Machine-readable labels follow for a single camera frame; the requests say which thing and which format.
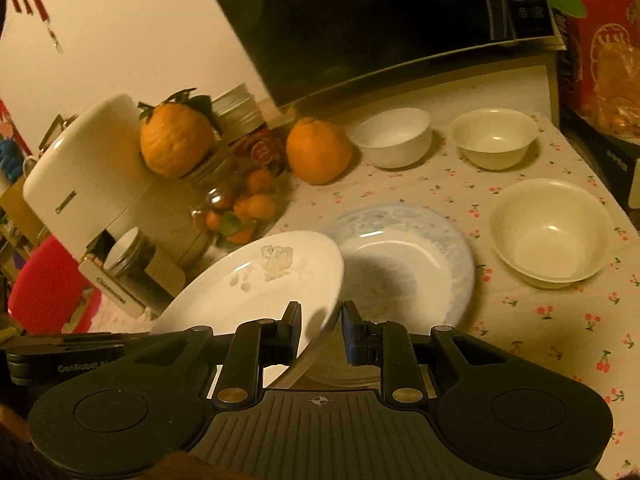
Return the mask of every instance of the cream bowl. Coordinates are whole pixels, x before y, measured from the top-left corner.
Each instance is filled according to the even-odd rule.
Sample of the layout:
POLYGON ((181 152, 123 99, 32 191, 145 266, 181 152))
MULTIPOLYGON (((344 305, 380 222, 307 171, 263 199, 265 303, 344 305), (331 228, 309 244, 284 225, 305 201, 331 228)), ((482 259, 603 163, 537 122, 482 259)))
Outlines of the cream bowl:
POLYGON ((516 110, 481 108, 455 118, 449 132, 468 160, 486 170, 500 171, 524 158, 538 136, 538 126, 516 110))
POLYGON ((524 281, 559 288, 594 275, 606 264, 613 220, 583 188, 532 178, 496 197, 489 232, 495 252, 524 281))
POLYGON ((379 168, 403 168, 429 151, 431 116, 420 108, 396 108, 367 119, 349 136, 367 162, 379 168))

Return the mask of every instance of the citrus fruit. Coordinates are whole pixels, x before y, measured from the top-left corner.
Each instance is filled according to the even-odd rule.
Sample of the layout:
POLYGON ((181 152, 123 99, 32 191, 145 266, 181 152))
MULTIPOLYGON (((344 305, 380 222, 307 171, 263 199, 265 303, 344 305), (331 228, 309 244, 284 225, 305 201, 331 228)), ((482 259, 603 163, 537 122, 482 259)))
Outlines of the citrus fruit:
POLYGON ((287 158, 309 184, 326 184, 347 169, 353 146, 344 131, 315 118, 300 119, 287 137, 287 158))
POLYGON ((255 194, 246 200, 246 212, 256 220, 270 220, 276 214, 276 203, 270 195, 255 194))
POLYGON ((209 202, 214 209, 225 210, 231 209, 236 200, 236 192, 227 184, 220 184, 215 189, 209 191, 209 202))
POLYGON ((246 208, 248 199, 249 195, 247 193, 242 193, 242 195, 236 198, 233 209, 234 214, 245 224, 250 220, 249 212, 246 208))
POLYGON ((266 168, 253 170, 246 177, 246 190, 250 194, 268 193, 275 186, 275 178, 266 168))
POLYGON ((243 227, 239 231, 236 231, 233 234, 230 234, 226 237, 226 241, 232 244, 245 245, 249 243, 254 237, 254 229, 255 226, 249 225, 243 227))
POLYGON ((209 231, 220 231, 222 225, 222 215, 215 211, 209 211, 204 221, 209 231))
POLYGON ((178 103, 157 106, 140 127, 140 151, 148 168, 180 178, 207 156, 216 131, 200 112, 178 103))

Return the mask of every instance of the fruit leaves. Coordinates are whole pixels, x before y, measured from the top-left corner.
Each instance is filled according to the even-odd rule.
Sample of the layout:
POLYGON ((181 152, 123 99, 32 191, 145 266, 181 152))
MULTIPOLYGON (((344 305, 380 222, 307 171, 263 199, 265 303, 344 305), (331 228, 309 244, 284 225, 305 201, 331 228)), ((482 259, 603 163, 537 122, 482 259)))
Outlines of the fruit leaves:
MULTIPOLYGON (((184 90, 177 91, 175 94, 171 94, 167 99, 162 101, 160 105, 165 103, 176 103, 188 106, 189 108, 203 114, 209 120, 211 126, 218 129, 216 120, 213 117, 213 112, 211 111, 211 97, 208 95, 195 95, 190 97, 190 93, 194 90, 195 88, 185 88, 184 90)), ((142 110, 138 119, 146 120, 146 122, 149 122, 149 119, 152 117, 154 110, 156 109, 155 106, 143 103, 142 101, 138 103, 138 108, 142 110)))

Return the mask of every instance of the brand label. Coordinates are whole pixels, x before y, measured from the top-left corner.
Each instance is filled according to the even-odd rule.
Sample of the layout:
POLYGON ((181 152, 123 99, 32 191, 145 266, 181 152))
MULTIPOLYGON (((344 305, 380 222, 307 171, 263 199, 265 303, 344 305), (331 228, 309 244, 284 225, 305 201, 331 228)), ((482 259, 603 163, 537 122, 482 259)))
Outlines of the brand label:
POLYGON ((98 364, 98 362, 95 361, 93 363, 76 363, 74 365, 69 365, 69 366, 60 365, 57 368, 57 370, 61 374, 65 374, 69 372, 85 372, 87 370, 95 370, 97 367, 104 366, 105 364, 108 364, 108 363, 109 363, 108 361, 100 361, 100 364, 98 364))
POLYGON ((100 285, 102 285, 105 290, 111 294, 116 300, 118 300, 120 303, 125 304, 127 303, 127 300, 125 300, 120 294, 118 294, 115 290, 113 290, 109 284, 107 282, 105 282, 100 276, 98 276, 98 278, 96 278, 95 280, 96 282, 100 283, 100 285))
POLYGON ((76 196, 76 192, 72 191, 71 193, 69 193, 66 198, 62 201, 62 204, 60 204, 57 208, 56 208, 56 214, 59 215, 60 213, 62 213, 63 209, 69 205, 69 202, 71 202, 74 197, 76 196))

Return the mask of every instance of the crosshair logo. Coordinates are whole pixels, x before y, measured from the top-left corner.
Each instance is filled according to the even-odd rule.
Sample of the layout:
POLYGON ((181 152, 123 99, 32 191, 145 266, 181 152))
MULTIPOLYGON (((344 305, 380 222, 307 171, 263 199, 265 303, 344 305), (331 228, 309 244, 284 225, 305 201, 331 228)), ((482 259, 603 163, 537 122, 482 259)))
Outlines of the crosshair logo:
POLYGON ((309 401, 314 403, 316 406, 324 406, 330 400, 331 399, 327 399, 325 396, 322 396, 322 395, 318 395, 318 396, 315 396, 313 399, 309 399, 309 401))

